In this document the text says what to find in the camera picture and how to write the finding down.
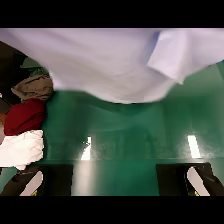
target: dark red garment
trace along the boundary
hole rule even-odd
[[[39,130],[44,120],[44,103],[29,99],[26,103],[15,104],[5,117],[6,136],[19,135],[26,131]]]

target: glossy green surface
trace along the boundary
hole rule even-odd
[[[222,64],[210,66],[165,99],[148,104],[114,104],[84,93],[56,92],[47,104],[44,159],[39,163],[74,164],[73,195],[158,195],[157,163],[208,161],[224,183],[220,71],[224,74]],[[192,154],[188,136],[195,136],[200,154]],[[90,161],[81,161],[85,149]]]

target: folded clothing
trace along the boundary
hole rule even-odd
[[[0,167],[15,166],[23,170],[26,165],[43,158],[43,131],[24,132],[6,136],[0,145]]]
[[[24,104],[13,105],[5,117],[6,136],[18,135],[26,131],[40,129],[44,120],[44,103],[39,99],[29,99]]]
[[[48,75],[34,75],[11,88],[22,100],[38,98],[47,100],[53,93],[53,83]]]

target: brown cloth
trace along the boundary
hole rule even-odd
[[[11,90],[23,101],[31,98],[47,100],[54,91],[52,80],[48,75],[35,75],[24,79]]]

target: blurred white fabric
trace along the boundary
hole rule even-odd
[[[224,59],[224,29],[2,28],[0,40],[50,71],[54,88],[115,103],[162,99]]]
[[[0,167],[15,166],[24,170],[26,165],[43,157],[43,131],[27,131],[17,136],[5,136],[0,145]]]

